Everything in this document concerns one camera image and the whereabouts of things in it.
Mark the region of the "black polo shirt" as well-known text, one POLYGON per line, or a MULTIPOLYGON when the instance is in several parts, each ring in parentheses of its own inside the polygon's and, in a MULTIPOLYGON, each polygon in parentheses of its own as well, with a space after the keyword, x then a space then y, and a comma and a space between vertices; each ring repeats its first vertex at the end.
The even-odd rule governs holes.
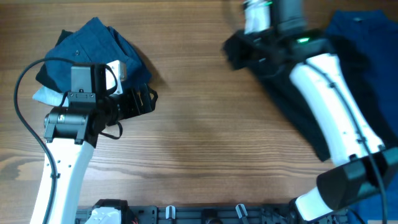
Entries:
MULTIPOLYGON (((326 37, 340 58, 345 81, 367 122, 387 148, 396 147, 396 126, 383 116, 378 105, 381 99, 376 96, 376 89, 371 82, 365 79, 365 74, 371 69, 370 58, 342 36, 327 34, 326 37)), ((224 43, 223 50, 229 61, 229 39, 224 43)), ((328 160, 330 153, 321 129, 303 96, 287 77, 287 70, 278 72, 277 66, 267 62, 252 64, 247 68, 258 78, 282 114, 310 143, 319 160, 328 160)))

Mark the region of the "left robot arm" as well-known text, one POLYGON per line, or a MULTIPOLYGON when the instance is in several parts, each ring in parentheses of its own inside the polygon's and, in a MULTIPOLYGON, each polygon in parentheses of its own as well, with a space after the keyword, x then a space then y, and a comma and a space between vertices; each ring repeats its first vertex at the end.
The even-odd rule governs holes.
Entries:
POLYGON ((121 94, 117 78, 107 88, 105 64, 75 64, 68 105, 45 117, 45 158, 31 223, 74 223, 80 190, 98 138, 108 126, 154 111, 156 91, 147 84, 121 94))

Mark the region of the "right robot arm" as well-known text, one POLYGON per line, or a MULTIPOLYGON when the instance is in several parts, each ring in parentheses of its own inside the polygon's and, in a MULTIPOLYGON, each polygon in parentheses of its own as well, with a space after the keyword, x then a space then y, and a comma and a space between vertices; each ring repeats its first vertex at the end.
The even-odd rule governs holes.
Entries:
POLYGON ((306 138, 324 143, 334 165, 292 201, 292 220, 312 223, 379 195, 387 223, 397 149, 386 147, 363 116, 329 38, 306 28, 301 1, 245 1, 243 11, 245 27, 224 45, 230 62, 286 96, 282 112, 306 138))

